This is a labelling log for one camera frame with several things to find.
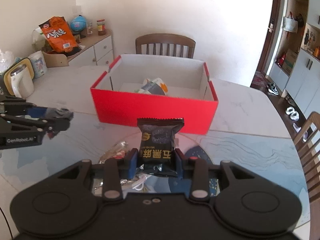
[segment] cable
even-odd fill
[[[0,210],[1,210],[1,213],[3,214],[3,217],[5,219],[5,221],[7,222],[7,226],[8,226],[8,229],[9,229],[9,232],[10,232],[10,236],[11,236],[11,240],[13,240],[13,235],[12,235],[12,232],[11,232],[11,228],[9,226],[9,222],[7,220],[7,217],[5,216],[4,212],[2,211],[2,208],[0,207]]]

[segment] dining table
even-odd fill
[[[18,231],[9,206],[21,190],[83,159],[97,163],[119,141],[140,146],[137,127],[99,122],[90,94],[91,85],[107,66],[49,68],[34,81],[35,91],[27,98],[38,106],[67,108],[74,112],[68,130],[42,145],[0,151],[0,206],[13,234]],[[219,104],[206,135],[178,133],[176,147],[185,155],[207,158],[213,164],[230,160],[290,190],[302,204],[294,233],[309,239],[310,206],[307,185],[299,156],[289,132],[269,98],[261,91],[211,78]],[[184,191],[175,179],[149,178],[156,192]],[[211,194],[219,193],[213,183]],[[0,235],[10,238],[0,216]]]

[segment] black snack package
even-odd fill
[[[138,166],[143,173],[177,177],[174,136],[184,126],[183,118],[155,119],[138,118],[142,132]]]

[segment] glass jar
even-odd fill
[[[87,36],[91,36],[93,34],[92,22],[87,22]]]
[[[98,26],[98,35],[106,35],[106,27],[105,27],[105,20],[98,20],[97,21]]]

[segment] white marble table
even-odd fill
[[[70,128],[53,140],[44,138],[36,147],[8,149],[0,158],[0,206],[9,214],[15,193],[81,160],[98,158],[115,142],[139,133],[136,127],[100,123],[94,112],[89,87],[106,67],[62,67],[49,69],[35,82],[28,101],[40,106],[66,107],[75,111]],[[296,194],[303,212],[297,225],[300,237],[308,239],[309,200],[297,151],[280,116],[260,91],[213,80],[219,106],[206,136],[181,135],[199,144],[210,160],[229,159]],[[266,116],[266,123],[261,123]],[[8,232],[0,218],[0,235]]]

